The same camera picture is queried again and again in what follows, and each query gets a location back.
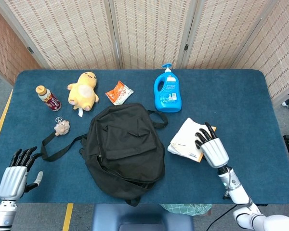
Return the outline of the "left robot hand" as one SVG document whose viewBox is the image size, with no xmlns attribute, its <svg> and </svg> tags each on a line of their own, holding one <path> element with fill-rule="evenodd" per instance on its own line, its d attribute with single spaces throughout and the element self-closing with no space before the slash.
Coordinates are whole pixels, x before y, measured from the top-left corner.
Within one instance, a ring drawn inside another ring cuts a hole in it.
<svg viewBox="0 0 289 231">
<path fill-rule="evenodd" d="M 43 178 L 43 172 L 37 174 L 33 183 L 27 183 L 28 173 L 35 160 L 41 154 L 32 155 L 37 149 L 36 146 L 29 149 L 19 149 L 16 151 L 10 161 L 9 166 L 5 169 L 0 182 L 0 199 L 3 201 L 17 201 L 23 194 L 38 187 Z"/>
</svg>

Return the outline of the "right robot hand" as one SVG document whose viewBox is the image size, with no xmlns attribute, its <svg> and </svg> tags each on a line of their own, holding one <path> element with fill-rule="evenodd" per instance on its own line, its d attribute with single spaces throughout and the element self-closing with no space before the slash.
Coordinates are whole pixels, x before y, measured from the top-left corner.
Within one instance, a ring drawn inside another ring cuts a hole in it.
<svg viewBox="0 0 289 231">
<path fill-rule="evenodd" d="M 224 167 L 229 161 L 229 156 L 212 126 L 208 122 L 205 122 L 205 125 L 209 133 L 205 129 L 200 128 L 199 132 L 195 133 L 197 137 L 195 145 L 197 149 L 202 151 L 212 168 L 218 169 Z"/>
</svg>

